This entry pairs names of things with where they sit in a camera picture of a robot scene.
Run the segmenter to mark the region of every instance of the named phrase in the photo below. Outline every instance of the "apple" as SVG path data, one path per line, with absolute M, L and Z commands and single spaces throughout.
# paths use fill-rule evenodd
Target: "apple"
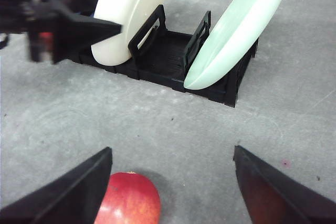
M 160 197 L 154 184 L 137 173 L 116 173 L 94 224 L 158 224 Z

